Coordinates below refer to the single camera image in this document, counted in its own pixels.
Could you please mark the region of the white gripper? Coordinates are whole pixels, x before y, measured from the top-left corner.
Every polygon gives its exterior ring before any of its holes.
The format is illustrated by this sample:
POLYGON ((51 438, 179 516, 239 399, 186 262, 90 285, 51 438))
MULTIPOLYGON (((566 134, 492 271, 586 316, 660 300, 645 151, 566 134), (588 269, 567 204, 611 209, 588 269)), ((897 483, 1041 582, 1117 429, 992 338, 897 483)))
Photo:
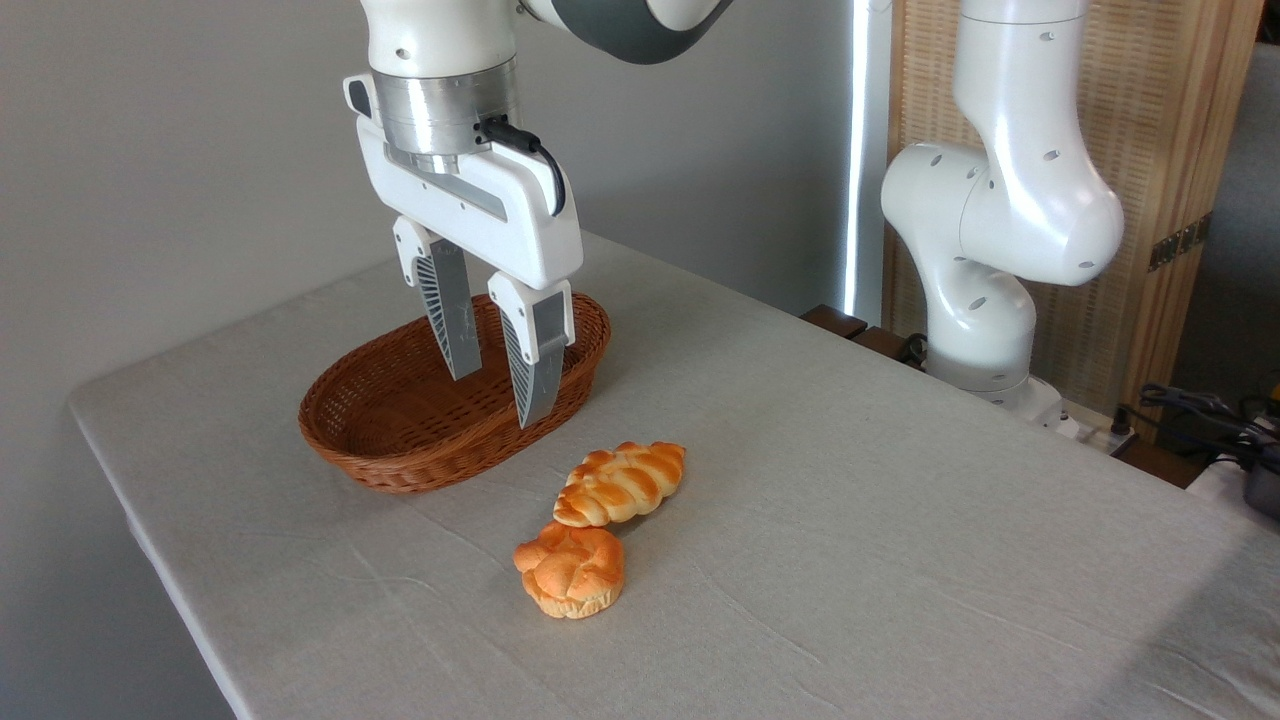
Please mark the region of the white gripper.
POLYGON ((550 167, 499 143, 458 156, 454 173, 422 170, 387 142, 372 77, 351 76, 344 86, 374 191, 403 215, 393 225, 402 275, 422 297, 452 377, 483 368, 465 250, 502 270, 488 290, 500 310, 518 424, 540 421, 554 407, 564 350, 575 343, 572 291, 563 281, 582 265, 572 193, 554 215, 550 167))

